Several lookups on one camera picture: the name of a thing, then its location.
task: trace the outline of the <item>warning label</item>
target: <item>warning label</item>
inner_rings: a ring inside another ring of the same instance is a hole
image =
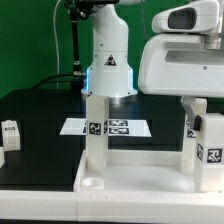
[[[116,64],[116,62],[115,62],[114,57],[113,57],[112,54],[107,59],[107,61],[106,61],[106,63],[104,65],[107,65],[107,66],[117,66],[117,64]]]

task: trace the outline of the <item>black tabletop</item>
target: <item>black tabletop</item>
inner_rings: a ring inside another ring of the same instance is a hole
[[[72,191],[85,136],[60,136],[68,117],[85,118],[85,101],[69,90],[17,90],[0,100],[0,120],[16,120],[22,149],[5,152],[0,189]],[[179,97],[139,93],[110,105],[112,119],[144,119],[151,138],[109,137],[110,149],[181,151],[184,110]]]

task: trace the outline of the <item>white pillar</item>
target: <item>white pillar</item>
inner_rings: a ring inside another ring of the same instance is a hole
[[[220,191],[224,185],[224,116],[204,114],[201,119],[196,138],[195,192]]]
[[[109,98],[90,96],[86,100],[87,118],[87,168],[103,171],[106,168],[108,150]]]
[[[207,101],[206,99],[195,100],[195,104],[191,106],[195,115],[201,115],[206,113]],[[182,157],[180,170],[187,175],[193,175],[194,173],[194,159],[196,150],[196,132],[187,125],[188,116],[185,116],[184,125],[184,137],[182,146]]]

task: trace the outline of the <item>green wall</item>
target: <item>green wall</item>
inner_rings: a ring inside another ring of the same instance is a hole
[[[52,19],[56,2],[57,0],[0,1],[0,97],[14,89],[31,88],[41,79],[56,74]],[[186,0],[146,0],[144,4],[148,37],[154,35],[151,20],[156,13],[185,2]],[[129,25],[128,60],[137,80],[145,44],[141,4],[116,6],[116,10]],[[71,29],[63,4],[57,15],[61,72],[71,72]],[[79,21],[79,30],[80,57],[85,70],[92,61],[91,22]]]

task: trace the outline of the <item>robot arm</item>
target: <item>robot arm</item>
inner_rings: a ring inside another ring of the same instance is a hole
[[[121,0],[135,4],[141,0]],[[84,96],[104,95],[118,103],[137,94],[133,89],[133,70],[128,65],[128,25],[117,15],[118,0],[76,0],[80,19],[93,21],[93,62],[87,69]]]
[[[224,97],[223,0],[196,0],[156,15],[164,33],[145,46],[138,84],[146,94],[183,96],[194,127],[195,97]]]

